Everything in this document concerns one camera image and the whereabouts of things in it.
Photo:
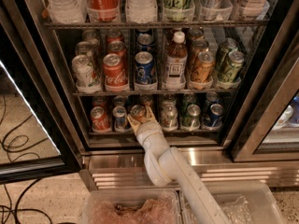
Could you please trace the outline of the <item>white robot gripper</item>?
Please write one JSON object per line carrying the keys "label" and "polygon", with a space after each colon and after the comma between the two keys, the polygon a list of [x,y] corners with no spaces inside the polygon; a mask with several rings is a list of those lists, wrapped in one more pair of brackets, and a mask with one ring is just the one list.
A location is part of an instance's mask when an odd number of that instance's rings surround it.
{"label": "white robot gripper", "polygon": [[164,133],[161,125],[155,121],[155,115],[151,108],[146,105],[146,120],[147,123],[143,123],[133,119],[131,115],[127,116],[136,139],[139,144],[144,148],[146,152],[151,152],[155,157],[160,157],[166,150],[169,149],[169,145],[164,137]]}

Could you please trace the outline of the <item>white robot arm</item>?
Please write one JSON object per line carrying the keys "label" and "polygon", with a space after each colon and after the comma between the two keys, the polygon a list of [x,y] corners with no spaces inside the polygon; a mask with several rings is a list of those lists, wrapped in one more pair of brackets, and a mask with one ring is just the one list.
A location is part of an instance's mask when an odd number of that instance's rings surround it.
{"label": "white robot arm", "polygon": [[144,148],[144,164],[156,187],[177,181],[201,224],[231,224],[184,155],[170,147],[160,123],[148,105],[134,105],[127,116],[136,140]]}

